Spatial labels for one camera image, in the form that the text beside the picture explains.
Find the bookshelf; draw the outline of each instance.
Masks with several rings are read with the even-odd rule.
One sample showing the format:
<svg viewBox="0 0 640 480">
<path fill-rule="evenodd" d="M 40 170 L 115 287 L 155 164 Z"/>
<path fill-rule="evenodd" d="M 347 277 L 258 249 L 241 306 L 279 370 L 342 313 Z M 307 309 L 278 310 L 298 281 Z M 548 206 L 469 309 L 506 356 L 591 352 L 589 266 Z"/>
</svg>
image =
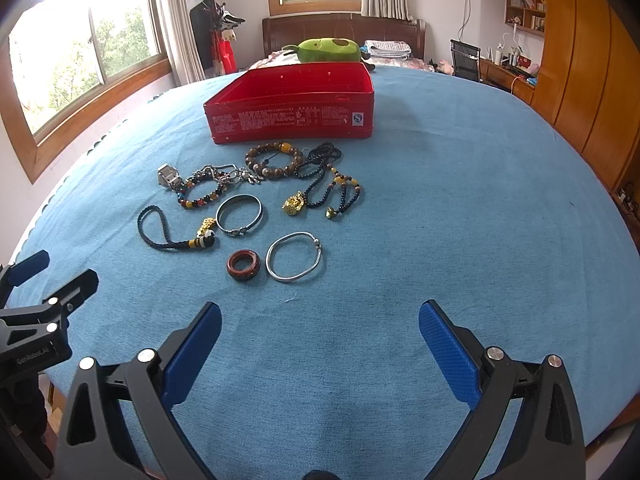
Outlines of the bookshelf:
<svg viewBox="0 0 640 480">
<path fill-rule="evenodd" d="M 504 23 L 536 36 L 545 36 L 547 0 L 507 0 Z"/>
</svg>

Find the blue gripper pad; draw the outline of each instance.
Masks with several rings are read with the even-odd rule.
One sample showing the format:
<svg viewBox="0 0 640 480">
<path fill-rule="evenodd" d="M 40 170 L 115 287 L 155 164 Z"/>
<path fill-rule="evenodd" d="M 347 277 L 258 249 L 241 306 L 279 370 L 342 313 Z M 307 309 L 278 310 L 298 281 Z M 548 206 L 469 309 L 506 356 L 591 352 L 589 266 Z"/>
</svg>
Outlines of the blue gripper pad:
<svg viewBox="0 0 640 480">
<path fill-rule="evenodd" d="M 49 253 L 47 251 L 38 251 L 26 260 L 11 267 L 7 282 L 9 285 L 20 286 L 47 267 L 49 267 Z"/>
<path fill-rule="evenodd" d="M 185 329 L 190 332 L 164 368 L 164 384 L 160 401 L 167 411 L 170 411 L 174 404 L 180 404 L 187 398 L 213 345 L 220 336 L 222 314 L 219 306 L 208 303 L 204 310 L 204 314 L 198 314 L 200 319 Z"/>
<path fill-rule="evenodd" d="M 478 367 L 454 334 L 449 319 L 443 319 L 427 301 L 420 308 L 418 327 L 456 399 L 474 409 L 482 396 Z"/>
</svg>

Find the wooden headboard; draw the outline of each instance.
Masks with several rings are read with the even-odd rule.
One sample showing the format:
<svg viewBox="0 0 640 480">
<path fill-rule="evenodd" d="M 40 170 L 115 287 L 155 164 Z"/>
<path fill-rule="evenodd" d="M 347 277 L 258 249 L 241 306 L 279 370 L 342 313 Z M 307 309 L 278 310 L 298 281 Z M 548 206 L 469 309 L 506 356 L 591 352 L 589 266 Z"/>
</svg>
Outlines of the wooden headboard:
<svg viewBox="0 0 640 480">
<path fill-rule="evenodd" d="M 302 14 L 262 20 L 264 56 L 288 44 L 299 44 L 313 38 L 346 38 L 359 45 L 365 40 L 405 41 L 414 57 L 424 59 L 422 20 L 417 23 L 390 18 L 370 18 L 350 12 Z"/>
</svg>

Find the brown beaded bracelet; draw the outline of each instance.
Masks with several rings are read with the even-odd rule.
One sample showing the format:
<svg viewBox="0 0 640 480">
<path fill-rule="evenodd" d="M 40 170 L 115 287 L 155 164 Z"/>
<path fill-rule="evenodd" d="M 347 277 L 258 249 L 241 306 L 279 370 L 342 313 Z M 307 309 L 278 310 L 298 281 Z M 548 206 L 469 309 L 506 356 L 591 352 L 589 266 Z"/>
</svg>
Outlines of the brown beaded bracelet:
<svg viewBox="0 0 640 480">
<path fill-rule="evenodd" d="M 284 168 L 276 168 L 275 170 L 272 170 L 267 166 L 269 159 L 263 162 L 256 160 L 256 157 L 261 153 L 268 152 L 286 153 L 287 155 L 291 155 L 293 160 Z M 281 178 L 283 176 L 293 175 L 293 172 L 304 160 L 305 157 L 302 155 L 302 152 L 288 142 L 268 142 L 267 144 L 260 144 L 255 148 L 251 148 L 244 158 L 244 162 L 250 170 L 254 170 L 255 173 L 269 180 L 272 178 Z"/>
<path fill-rule="evenodd" d="M 241 261 L 251 262 L 246 269 L 236 269 L 236 263 Z M 248 282 L 252 277 L 258 274 L 260 270 L 260 256 L 249 249 L 236 251 L 226 261 L 226 272 L 238 282 Z"/>
</svg>

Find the wooden desk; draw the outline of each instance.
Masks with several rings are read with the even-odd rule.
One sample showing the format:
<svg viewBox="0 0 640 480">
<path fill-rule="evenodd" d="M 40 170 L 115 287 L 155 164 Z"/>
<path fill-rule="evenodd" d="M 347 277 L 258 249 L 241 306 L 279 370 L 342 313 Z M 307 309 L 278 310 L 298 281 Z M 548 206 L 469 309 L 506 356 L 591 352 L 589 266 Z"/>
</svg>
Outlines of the wooden desk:
<svg viewBox="0 0 640 480">
<path fill-rule="evenodd" d="M 480 74 L 485 81 L 496 83 L 505 88 L 511 88 L 513 95 L 531 106 L 536 87 L 516 76 L 513 72 L 509 72 L 507 69 L 497 66 L 491 61 L 481 59 Z"/>
</svg>

